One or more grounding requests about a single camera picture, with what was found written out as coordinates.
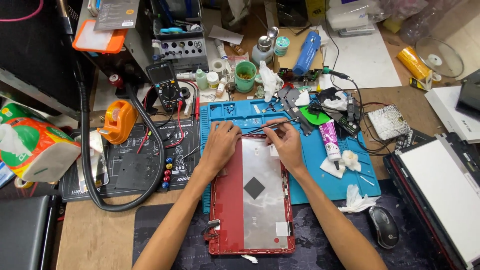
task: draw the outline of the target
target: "cardboard box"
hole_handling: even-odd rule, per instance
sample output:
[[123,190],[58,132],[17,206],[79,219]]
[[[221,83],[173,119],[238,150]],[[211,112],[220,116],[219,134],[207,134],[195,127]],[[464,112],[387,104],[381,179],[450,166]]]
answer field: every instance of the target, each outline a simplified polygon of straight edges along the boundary
[[[305,30],[298,36],[290,29],[281,28],[278,30],[279,37],[287,37],[290,40],[290,45],[288,46],[287,53],[284,56],[277,56],[274,54],[273,57],[273,71],[277,73],[280,78],[287,81],[292,80],[303,80],[303,77],[300,78],[299,76],[295,76],[293,74],[292,68],[297,63],[299,54],[301,52],[301,46],[305,41],[310,30]],[[317,53],[315,54],[315,58],[313,59],[312,65],[310,66],[310,71],[308,71],[305,76],[310,80],[314,81],[317,77],[317,71],[322,70],[324,68],[324,58],[322,55],[322,49],[318,49]]]

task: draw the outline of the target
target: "computer mouse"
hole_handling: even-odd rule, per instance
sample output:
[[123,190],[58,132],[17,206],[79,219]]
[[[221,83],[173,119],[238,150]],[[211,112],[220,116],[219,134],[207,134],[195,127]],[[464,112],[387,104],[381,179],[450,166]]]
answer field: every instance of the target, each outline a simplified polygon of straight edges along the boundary
[[373,236],[384,248],[393,248],[398,243],[399,232],[395,220],[387,209],[374,205],[368,210],[374,226]]

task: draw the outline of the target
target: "digital multimeter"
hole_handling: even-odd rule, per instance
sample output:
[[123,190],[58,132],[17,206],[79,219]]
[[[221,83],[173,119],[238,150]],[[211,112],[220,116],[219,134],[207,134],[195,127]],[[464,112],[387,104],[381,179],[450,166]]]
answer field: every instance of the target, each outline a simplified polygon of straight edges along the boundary
[[185,99],[170,62],[149,65],[145,70],[165,111],[177,108],[180,101],[182,101],[182,106],[185,106]]

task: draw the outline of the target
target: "orange tape dispenser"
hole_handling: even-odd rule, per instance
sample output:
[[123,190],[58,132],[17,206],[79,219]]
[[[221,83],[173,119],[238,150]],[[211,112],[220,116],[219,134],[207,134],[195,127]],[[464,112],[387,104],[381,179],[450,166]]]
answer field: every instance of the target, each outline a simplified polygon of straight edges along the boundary
[[103,128],[96,130],[111,144],[119,145],[127,140],[137,117],[138,111],[130,103],[117,100],[107,108]]

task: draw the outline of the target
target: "hand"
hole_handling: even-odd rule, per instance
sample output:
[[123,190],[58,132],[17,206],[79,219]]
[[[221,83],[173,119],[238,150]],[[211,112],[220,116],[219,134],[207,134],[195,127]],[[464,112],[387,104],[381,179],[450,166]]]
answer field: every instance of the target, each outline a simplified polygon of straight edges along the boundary
[[[287,120],[285,117],[268,120],[262,126],[279,123],[285,120]],[[285,168],[292,174],[301,169],[306,170],[301,154],[300,133],[290,123],[278,124],[273,126],[273,128],[277,129],[274,131],[268,127],[264,128],[264,133],[267,135],[266,142],[275,145],[280,160]]]
[[230,160],[241,130],[232,121],[212,122],[199,166],[215,176]]

